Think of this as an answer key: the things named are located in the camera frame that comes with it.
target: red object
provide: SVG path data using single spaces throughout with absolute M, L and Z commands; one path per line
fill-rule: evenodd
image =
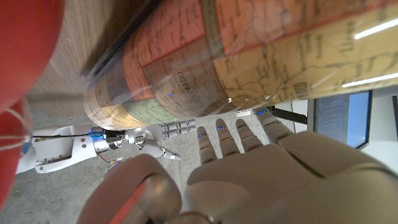
M 14 111 L 23 116 L 22 101 L 18 101 L 11 107 Z M 21 122 L 12 114 L 3 112 L 0 114 L 0 136 L 22 136 L 25 131 Z M 0 146 L 16 144 L 21 140 L 8 139 L 1 140 Z M 0 151 L 0 208 L 7 198 L 12 182 L 14 181 L 19 158 L 21 157 L 21 147 Z
M 23 134 L 9 113 L 22 112 L 20 98 L 47 66 L 62 25 L 64 1 L 0 1 L 0 136 Z M 0 141 L 0 146 L 15 143 Z M 0 208 L 14 180 L 21 147 L 0 151 Z
M 57 43 L 64 1 L 0 1 L 0 113 L 40 77 Z

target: map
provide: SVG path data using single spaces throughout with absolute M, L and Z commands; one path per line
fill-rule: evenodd
M 168 0 L 86 94 L 88 116 L 127 129 L 396 85 L 398 0 Z

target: black cable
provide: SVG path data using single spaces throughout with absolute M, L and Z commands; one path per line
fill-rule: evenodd
M 32 138 L 70 138 L 70 137 L 81 137 L 81 136 L 89 136 L 90 134 L 73 134 L 68 136 L 62 136 L 60 134 L 54 136 L 32 136 Z

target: monitor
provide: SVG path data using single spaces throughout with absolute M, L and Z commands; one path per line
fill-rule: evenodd
M 308 101 L 308 130 L 362 150 L 369 144 L 372 91 Z

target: robotic arm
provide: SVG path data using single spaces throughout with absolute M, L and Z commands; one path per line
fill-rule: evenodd
M 396 223 L 398 177 L 387 167 L 317 133 L 294 134 L 266 108 L 254 114 L 272 144 L 239 119 L 241 154 L 219 119 L 217 159 L 199 127 L 201 166 L 182 199 L 159 163 L 140 155 L 110 168 L 78 223 Z
M 124 131 L 109 131 L 91 125 L 41 129 L 33 133 L 32 147 L 20 159 L 17 173 L 32 168 L 38 173 L 60 170 L 109 149 L 117 149 L 122 142 L 138 145 L 143 154 L 181 160 L 179 154 L 158 142 L 196 130 L 194 124 L 195 120 L 189 120 Z

